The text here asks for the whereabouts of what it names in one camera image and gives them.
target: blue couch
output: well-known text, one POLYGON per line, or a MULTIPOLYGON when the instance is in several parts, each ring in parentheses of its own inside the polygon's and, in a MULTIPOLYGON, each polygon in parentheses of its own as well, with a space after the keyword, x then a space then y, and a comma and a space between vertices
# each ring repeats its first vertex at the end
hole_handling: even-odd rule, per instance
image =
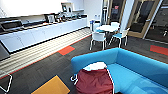
POLYGON ((89 53, 71 59, 73 72, 103 61, 114 81, 115 93, 168 94, 168 64, 121 48, 89 53))

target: red carpet tile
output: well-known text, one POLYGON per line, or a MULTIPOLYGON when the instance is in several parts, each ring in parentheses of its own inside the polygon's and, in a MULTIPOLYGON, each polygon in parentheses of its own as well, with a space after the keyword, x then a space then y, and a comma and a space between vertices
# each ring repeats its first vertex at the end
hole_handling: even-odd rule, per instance
POLYGON ((71 46, 67 46, 61 50, 59 50, 58 52, 61 54, 61 55, 66 55, 68 54, 69 52, 73 51, 75 48, 71 47, 71 46))
POLYGON ((168 56, 168 48, 151 45, 150 51, 160 53, 160 54, 164 54, 164 55, 168 56))

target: bag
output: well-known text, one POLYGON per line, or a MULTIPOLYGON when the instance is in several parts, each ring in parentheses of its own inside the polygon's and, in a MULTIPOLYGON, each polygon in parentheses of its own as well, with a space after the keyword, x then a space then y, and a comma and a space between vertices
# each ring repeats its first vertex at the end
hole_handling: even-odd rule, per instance
POLYGON ((74 81, 78 94, 114 94, 113 81, 108 69, 81 69, 74 81))

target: white table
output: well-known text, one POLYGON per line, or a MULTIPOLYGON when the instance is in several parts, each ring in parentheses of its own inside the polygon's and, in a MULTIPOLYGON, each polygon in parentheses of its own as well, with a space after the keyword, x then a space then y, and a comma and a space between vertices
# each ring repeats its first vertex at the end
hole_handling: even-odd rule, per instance
POLYGON ((96 29, 114 32, 114 31, 118 30, 118 28, 119 28, 118 26, 102 25, 100 27, 97 27, 96 29))

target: white chair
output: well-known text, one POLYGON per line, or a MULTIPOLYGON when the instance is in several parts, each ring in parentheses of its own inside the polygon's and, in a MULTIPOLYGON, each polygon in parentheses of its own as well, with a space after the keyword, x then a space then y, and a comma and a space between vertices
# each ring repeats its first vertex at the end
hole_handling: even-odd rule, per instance
POLYGON ((103 42, 103 50, 104 50, 104 45, 106 47, 105 33, 92 32, 92 40, 91 40, 91 44, 90 44, 90 50, 92 49, 92 42, 93 41, 94 41, 94 45, 95 45, 95 41, 103 42))
POLYGON ((118 22, 111 22, 111 27, 113 27, 114 29, 113 30, 118 30, 120 28, 120 23, 118 22))
POLYGON ((6 90, 6 89, 4 89, 2 86, 0 86, 0 88, 1 88, 1 89, 5 92, 5 94, 6 94, 6 93, 8 93, 8 92, 9 92, 10 85, 11 85, 11 83, 12 83, 12 75, 10 75, 10 74, 6 73, 5 71, 0 70, 0 74, 2 74, 2 73, 4 73, 5 75, 10 76, 10 79, 9 79, 9 83, 8 83, 8 88, 7 88, 7 90, 6 90))
POLYGON ((110 43, 111 43, 111 41, 113 40, 113 37, 119 38, 119 39, 120 39, 119 48, 120 48, 121 39, 126 37, 126 40, 125 40, 125 46, 126 46, 126 45, 127 45, 127 33, 128 33, 128 31, 129 31, 129 29, 130 29, 130 28, 128 28, 127 30, 123 30, 122 33, 114 34, 114 35, 112 36, 111 40, 110 40, 110 43))

